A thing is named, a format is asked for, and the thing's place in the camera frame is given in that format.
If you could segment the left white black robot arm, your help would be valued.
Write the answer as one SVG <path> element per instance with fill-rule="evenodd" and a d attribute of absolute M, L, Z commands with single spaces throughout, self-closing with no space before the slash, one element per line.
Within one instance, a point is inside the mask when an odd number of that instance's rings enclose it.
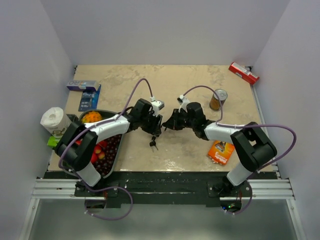
<path fill-rule="evenodd" d="M 86 183 L 86 191 L 99 196 L 104 190 L 102 176 L 91 163 L 96 145 L 108 138 L 124 135 L 140 128 L 144 132 L 159 137 L 165 106 L 161 100 L 139 99 L 129 113 L 123 111 L 93 123 L 74 121 L 67 128 L 55 148 L 55 153 L 71 167 L 75 175 Z"/>

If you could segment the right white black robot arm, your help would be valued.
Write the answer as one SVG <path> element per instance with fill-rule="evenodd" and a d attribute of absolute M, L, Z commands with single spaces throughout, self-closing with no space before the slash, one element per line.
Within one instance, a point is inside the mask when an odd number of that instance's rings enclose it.
<path fill-rule="evenodd" d="M 206 118 L 198 102 L 188 103 L 185 110 L 175 108 L 162 126 L 175 131 L 190 128 L 200 139 L 220 140 L 234 146 L 239 163 L 213 187 L 221 196 L 235 196 L 252 173 L 277 155 L 275 145 L 256 122 L 250 122 L 240 129 L 220 126 L 216 121 Z"/>

